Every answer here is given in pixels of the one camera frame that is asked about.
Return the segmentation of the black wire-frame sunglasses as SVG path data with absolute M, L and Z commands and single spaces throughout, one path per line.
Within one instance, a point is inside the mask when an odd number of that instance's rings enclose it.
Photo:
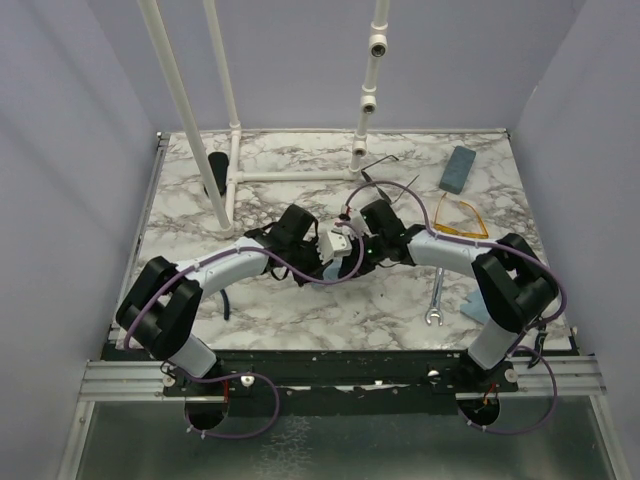
M 367 183 L 371 183 L 373 181 L 373 178 L 369 175 L 368 171 L 373 168 L 374 166 L 377 166 L 385 161 L 391 161 L 391 162 L 399 162 L 400 159 L 391 154 L 391 155 L 387 155 L 385 157 L 379 158 L 373 162 L 371 162 L 370 164 L 364 166 L 361 168 L 360 173 L 362 178 L 367 182 Z M 395 203 L 397 203 L 401 197 L 404 195 L 405 191 L 401 190 L 401 193 L 394 199 L 392 200 L 391 197 L 384 191 L 382 190 L 379 186 L 376 186 L 376 191 L 378 192 L 379 196 L 389 205 L 393 205 Z

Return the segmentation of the blue-grey glasses case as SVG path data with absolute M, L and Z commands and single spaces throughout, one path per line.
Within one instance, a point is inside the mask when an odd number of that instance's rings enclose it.
M 442 173 L 439 188 L 452 194 L 460 194 L 465 187 L 476 152 L 462 146 L 456 146 Z

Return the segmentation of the blue cleaning cloth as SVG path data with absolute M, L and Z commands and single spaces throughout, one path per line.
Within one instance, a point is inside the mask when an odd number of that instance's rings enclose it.
M 343 258 L 334 258 L 323 271 L 323 280 L 328 284 L 335 283 L 340 278 L 340 269 L 342 267 Z

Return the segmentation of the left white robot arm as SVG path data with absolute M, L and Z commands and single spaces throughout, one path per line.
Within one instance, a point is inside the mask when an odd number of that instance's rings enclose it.
M 154 359 L 186 372 L 186 382 L 206 395 L 220 385 L 218 357 L 192 333 L 202 300 L 245 279 L 284 267 L 294 275 L 320 267 L 318 220 L 297 205 L 275 222 L 249 230 L 234 243 L 196 259 L 171 262 L 157 256 L 146 263 L 119 306 L 115 319 L 125 331 L 123 347 L 137 342 Z

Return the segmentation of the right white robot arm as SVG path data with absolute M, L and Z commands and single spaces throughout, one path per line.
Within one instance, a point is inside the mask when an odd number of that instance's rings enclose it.
M 481 391 L 494 381 L 495 368 L 560 294 L 549 269 L 518 234 L 474 241 L 441 234 L 427 222 L 407 227 L 383 200 L 366 205 L 360 214 L 367 233 L 359 275 L 390 260 L 442 268 L 476 280 L 490 319 L 457 367 L 469 390 Z

